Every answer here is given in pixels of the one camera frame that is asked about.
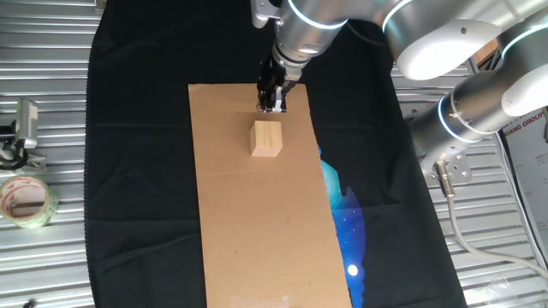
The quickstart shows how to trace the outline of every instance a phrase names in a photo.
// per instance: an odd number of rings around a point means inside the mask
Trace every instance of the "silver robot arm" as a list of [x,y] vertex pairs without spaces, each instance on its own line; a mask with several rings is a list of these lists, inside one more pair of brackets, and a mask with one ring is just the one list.
[[497,70],[470,76],[438,104],[408,118],[423,172],[432,173],[435,163],[453,161],[516,117],[548,104],[548,8],[497,41],[503,56]]
[[548,6],[548,0],[251,0],[252,19],[275,19],[276,41],[258,83],[259,111],[284,112],[285,95],[348,19],[386,35],[402,73],[428,80],[457,67],[499,34]]

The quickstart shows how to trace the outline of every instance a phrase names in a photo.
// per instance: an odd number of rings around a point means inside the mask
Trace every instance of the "table surface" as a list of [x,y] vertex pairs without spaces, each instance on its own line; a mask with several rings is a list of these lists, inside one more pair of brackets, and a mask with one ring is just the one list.
[[[36,175],[60,198],[46,227],[24,230],[0,217],[0,307],[93,307],[86,264],[83,175],[86,136],[86,74],[92,38],[101,13],[93,0],[0,0],[0,123],[15,119],[16,100],[39,103],[39,145],[47,172]],[[472,72],[470,64],[428,81],[392,79],[402,113],[422,110]],[[459,225],[474,246],[535,259],[531,234],[517,204],[501,147],[486,139],[467,150],[474,180],[456,187]],[[0,173],[0,182],[10,172]],[[468,305],[485,303],[485,287],[505,277],[516,299],[500,307],[545,307],[548,284],[530,269],[479,258],[451,236],[447,205],[429,187]]]

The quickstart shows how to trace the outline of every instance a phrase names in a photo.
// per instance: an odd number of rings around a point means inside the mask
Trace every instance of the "blue galaxy print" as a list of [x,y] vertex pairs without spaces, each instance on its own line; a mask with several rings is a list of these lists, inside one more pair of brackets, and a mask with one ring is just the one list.
[[338,173],[328,163],[322,161],[322,170],[341,247],[352,306],[361,308],[365,292],[363,281],[366,277],[366,271],[361,266],[366,251],[366,227],[361,207],[350,187],[347,189],[346,197],[343,197]]

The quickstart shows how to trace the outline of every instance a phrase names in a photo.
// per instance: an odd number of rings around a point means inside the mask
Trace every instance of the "cardboard sheet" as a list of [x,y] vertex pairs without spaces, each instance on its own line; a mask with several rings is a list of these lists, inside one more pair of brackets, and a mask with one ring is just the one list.
[[[188,90],[207,306],[351,307],[306,88],[281,115],[256,111],[254,84]],[[255,120],[282,123],[277,157],[250,156]]]

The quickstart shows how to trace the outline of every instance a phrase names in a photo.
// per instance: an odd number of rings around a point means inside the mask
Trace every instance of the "clear tape roll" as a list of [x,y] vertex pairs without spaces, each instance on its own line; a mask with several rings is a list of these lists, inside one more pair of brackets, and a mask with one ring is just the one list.
[[[17,213],[14,204],[39,205]],[[57,213],[58,207],[59,197],[35,176],[17,175],[0,187],[0,215],[21,228],[44,226]]]

